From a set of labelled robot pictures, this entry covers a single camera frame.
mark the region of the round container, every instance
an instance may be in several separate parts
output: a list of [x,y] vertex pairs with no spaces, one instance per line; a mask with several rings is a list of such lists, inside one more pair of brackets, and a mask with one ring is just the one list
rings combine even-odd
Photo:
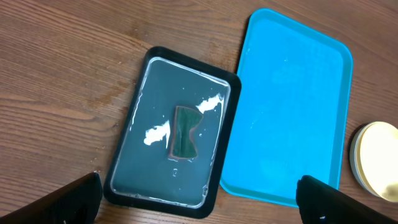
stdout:
[[361,128],[351,143],[349,161],[364,189],[398,202],[398,129],[379,121]]

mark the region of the white residue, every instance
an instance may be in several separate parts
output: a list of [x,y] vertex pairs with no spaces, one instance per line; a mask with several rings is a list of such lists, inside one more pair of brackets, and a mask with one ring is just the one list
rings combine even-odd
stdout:
[[139,101],[141,100],[141,97],[142,97],[142,92],[138,96],[138,101],[137,101],[136,107],[134,108],[134,113],[132,114],[131,126],[134,124],[134,118],[136,117],[137,108],[138,108]]
[[169,137],[170,137],[170,123],[167,120],[164,124],[160,126],[155,126],[145,132],[144,143],[150,146],[153,142],[163,140],[163,137],[166,136],[166,148],[169,145]]
[[221,103],[221,108],[223,108],[224,98],[220,94],[210,97],[208,100],[203,100],[197,108],[201,113],[204,113],[205,111],[213,110],[218,103]]

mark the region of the green object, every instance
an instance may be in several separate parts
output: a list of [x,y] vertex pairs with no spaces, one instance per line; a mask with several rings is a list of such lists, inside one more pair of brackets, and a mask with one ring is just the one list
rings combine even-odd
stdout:
[[177,106],[174,114],[174,133],[170,147],[170,157],[174,159],[192,159],[198,156],[193,142],[196,130],[203,115],[194,109]]

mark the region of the tray rim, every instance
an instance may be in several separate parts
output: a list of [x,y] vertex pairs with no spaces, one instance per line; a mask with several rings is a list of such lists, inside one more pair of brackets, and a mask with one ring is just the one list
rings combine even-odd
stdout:
[[[250,30],[252,29],[253,24],[256,22],[255,18],[260,15],[262,16],[262,18],[268,18],[274,22],[275,22],[274,18],[278,17],[278,19],[280,19],[280,20],[291,23],[293,26],[295,26],[295,29],[304,29],[307,32],[311,32],[314,35],[320,36],[323,38],[324,41],[327,41],[330,43],[330,44],[328,44],[329,47],[331,47],[330,45],[334,45],[335,47],[331,47],[331,48],[336,49],[341,54],[342,61],[343,61],[343,73],[345,71],[348,73],[348,80],[347,80],[347,84],[346,84],[345,94],[342,94],[342,91],[340,90],[339,101],[341,101],[341,98],[344,97],[344,98],[346,98],[346,100],[345,100],[346,103],[343,105],[344,106],[343,114],[338,113],[338,118],[336,119],[336,126],[338,126],[340,124],[340,125],[344,125],[344,128],[340,134],[340,139],[335,137],[334,141],[333,141],[333,145],[335,145],[335,144],[339,145],[339,154],[335,155],[335,157],[338,156],[338,162],[336,164],[333,163],[333,155],[332,155],[331,166],[334,165],[335,167],[337,167],[337,170],[336,170],[336,173],[334,174],[334,176],[329,178],[329,183],[328,183],[329,186],[338,190],[339,184],[340,184],[340,177],[341,177],[341,168],[342,168],[341,166],[343,163],[344,140],[345,140],[345,131],[346,131],[345,126],[346,126],[347,116],[348,116],[349,96],[350,96],[351,82],[352,82],[352,77],[353,77],[353,68],[354,68],[353,56],[352,56],[349,48],[347,48],[347,46],[345,46],[344,43],[342,43],[326,34],[322,34],[321,32],[319,32],[315,29],[312,29],[311,27],[306,26],[298,21],[295,21],[277,11],[274,11],[269,8],[262,8],[262,9],[258,9],[256,11],[254,11],[253,14],[249,18],[248,28],[246,30],[244,43],[243,43],[243,47],[242,47],[242,51],[241,51],[241,55],[240,55],[240,59],[239,59],[239,65],[242,64],[242,62],[245,58],[245,56],[244,56],[245,50],[248,48],[248,39],[246,37],[248,36],[248,33],[250,33]],[[239,65],[238,65],[237,75],[240,77],[240,75],[242,73],[242,68]],[[343,116],[343,121],[342,120],[339,121],[339,116]],[[276,195],[272,195],[273,198],[267,198],[267,197],[257,197],[255,195],[250,195],[250,194],[242,194],[241,192],[239,192],[239,190],[245,190],[245,189],[228,185],[222,176],[221,176],[221,180],[220,180],[220,185],[227,193],[229,193],[231,195],[256,199],[256,200],[260,200],[263,202],[270,202],[270,203],[275,203],[275,204],[279,204],[279,205],[285,205],[288,207],[298,208],[296,201],[292,200],[291,198],[284,198],[284,197],[280,197],[280,196],[276,196]]]
[[[161,57],[172,62],[184,65],[188,68],[192,68],[199,72],[203,72],[214,76],[216,78],[220,78],[225,80],[230,86],[229,99],[227,102],[227,107],[225,111],[225,116],[223,120],[223,125],[221,127],[217,150],[215,154],[215,159],[213,163],[213,168],[210,174],[210,181],[208,184],[208,193],[203,205],[199,208],[189,208],[189,207],[181,207],[177,205],[172,205],[169,203],[162,202],[154,202],[149,200],[143,200],[140,198],[132,198],[125,195],[119,195],[112,191],[111,189],[111,180],[114,173],[114,169],[116,167],[116,162],[121,152],[122,143],[126,136],[127,129],[129,127],[130,120],[132,119],[132,114],[135,108],[135,104],[138,98],[139,89],[141,88],[142,81],[146,72],[146,68],[149,64],[149,61],[154,57]],[[218,184],[221,179],[221,171],[224,164],[224,159],[226,155],[226,150],[228,147],[229,136],[232,130],[232,123],[236,112],[236,107],[238,105],[239,95],[241,92],[241,81],[237,75],[228,72],[226,70],[214,67],[212,65],[208,65],[204,62],[198,61],[194,58],[188,57],[186,55],[182,55],[180,53],[174,52],[173,50],[169,50],[165,47],[156,46],[149,49],[144,57],[144,61],[142,63],[139,79],[136,85],[136,89],[134,90],[134,95],[131,100],[131,104],[129,107],[129,111],[127,112],[126,120],[124,122],[124,126],[121,131],[121,135],[119,138],[118,146],[113,156],[112,163],[110,165],[109,171],[107,173],[103,192],[105,199],[115,205],[121,205],[125,207],[135,207],[135,208],[143,208],[147,210],[154,210],[158,212],[171,213],[174,215],[181,215],[191,218],[205,218],[207,217],[214,208],[216,194],[218,191]]]

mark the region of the black object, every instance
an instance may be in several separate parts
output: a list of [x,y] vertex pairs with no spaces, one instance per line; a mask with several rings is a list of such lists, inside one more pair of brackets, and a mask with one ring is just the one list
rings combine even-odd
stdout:
[[200,207],[191,208],[191,207],[173,205],[170,203],[162,203],[153,200],[145,200],[142,198],[129,197],[127,195],[116,194],[112,190],[111,180],[114,175],[117,159],[121,152],[122,143],[124,142],[124,138],[126,136],[126,132],[129,127],[129,123],[132,120],[132,114],[134,112],[134,105],[136,104],[138,98],[139,88],[136,88],[136,91],[132,98],[131,106],[127,114],[126,122],[124,123],[124,127],[121,133],[121,138],[119,140],[118,148],[116,149],[113,162],[111,164],[109,173],[105,180],[104,196],[109,202],[116,205],[144,208],[148,210],[167,212],[167,213],[183,215],[192,218],[205,218],[211,213],[215,204],[218,185],[221,178],[221,171],[223,169],[226,149],[228,146],[229,135],[231,133],[232,123],[235,116],[235,111],[238,105],[238,99],[241,91],[241,82],[239,81],[239,78],[233,73],[200,62],[198,60],[187,57],[172,50],[166,49],[164,47],[153,47],[150,50],[148,50],[148,52],[146,53],[137,86],[142,85],[143,77],[145,75],[148,63],[154,57],[161,57],[171,62],[175,62],[177,64],[191,68],[193,70],[203,72],[205,74],[209,74],[216,78],[225,80],[226,82],[228,82],[228,84],[231,87],[228,102],[226,102],[228,106],[225,111],[223,125],[221,127],[221,131],[218,136],[218,146],[215,154],[213,168],[210,174],[210,182],[208,184],[208,190],[206,191],[206,199]]
[[91,224],[102,199],[98,174],[84,177],[0,218],[1,224]]
[[307,175],[297,184],[296,201],[304,224],[398,223]]

